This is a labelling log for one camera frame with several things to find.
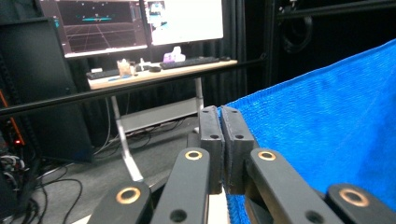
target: wooden desk surface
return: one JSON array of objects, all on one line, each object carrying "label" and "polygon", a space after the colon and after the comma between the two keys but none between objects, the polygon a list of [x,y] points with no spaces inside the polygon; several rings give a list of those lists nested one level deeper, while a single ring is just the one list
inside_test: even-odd
[{"label": "wooden desk surface", "polygon": [[200,65],[195,65],[195,66],[167,69],[167,70],[162,70],[161,72],[158,72],[158,73],[151,73],[149,71],[144,71],[144,72],[137,73],[138,75],[136,77],[120,78],[120,79],[112,80],[112,81],[109,81],[112,77],[106,77],[106,78],[100,78],[100,79],[96,79],[96,80],[88,79],[88,82],[90,84],[91,90],[98,90],[98,89],[102,89],[102,88],[106,88],[106,87],[114,87],[114,86],[119,86],[119,85],[123,85],[123,84],[127,84],[127,83],[138,83],[141,81],[155,80],[156,78],[162,78],[162,77],[183,76],[190,72],[205,71],[207,69],[227,66],[227,65],[231,65],[231,64],[235,64],[235,63],[237,63],[237,61],[230,60],[228,62],[206,63],[206,64],[200,64]]}]

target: floor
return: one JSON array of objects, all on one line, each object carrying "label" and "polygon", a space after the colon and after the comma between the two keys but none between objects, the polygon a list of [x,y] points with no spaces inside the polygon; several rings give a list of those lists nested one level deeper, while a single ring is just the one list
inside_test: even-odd
[{"label": "floor", "polygon": [[[148,129],[146,133],[130,135],[128,141],[131,153],[149,186],[169,176],[178,152],[186,148],[187,136],[196,127],[198,118],[188,117]],[[63,223],[79,195],[80,186],[76,180],[80,181],[82,192],[65,223],[86,223],[107,191],[130,178],[121,159],[119,141],[96,154],[93,163],[67,164],[42,178],[44,184],[62,180],[45,186],[48,201],[43,223]],[[46,204],[43,189],[37,189],[33,198],[40,207],[38,214],[42,214]],[[19,218],[12,223],[21,221],[22,218]],[[224,194],[209,197],[208,222],[229,223]]]}]

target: gray carpet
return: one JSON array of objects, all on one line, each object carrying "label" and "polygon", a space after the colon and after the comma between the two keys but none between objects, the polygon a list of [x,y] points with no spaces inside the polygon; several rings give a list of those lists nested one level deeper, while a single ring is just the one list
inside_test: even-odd
[{"label": "gray carpet", "polygon": [[[198,126],[198,119],[185,118],[180,123],[171,122],[168,125],[155,129],[150,134],[144,134],[140,139],[131,137],[131,153],[140,169],[145,182],[151,186],[159,179],[169,176],[175,163],[177,154],[187,146],[187,136]],[[90,164],[71,164],[67,166],[67,174],[62,179],[77,179],[81,181],[83,191],[76,206],[70,213],[66,223],[76,222],[90,215],[107,191],[120,182],[131,179],[121,159],[120,148],[114,152],[118,143],[109,150],[97,154]],[[65,168],[46,175],[43,182],[51,181],[66,171]],[[78,196],[79,185],[73,181],[53,183],[45,187],[48,193],[48,209],[43,223],[63,223],[64,216]],[[40,214],[43,211],[45,200],[42,189],[37,189],[33,197],[40,205]],[[21,223],[22,218],[13,223]]]}]

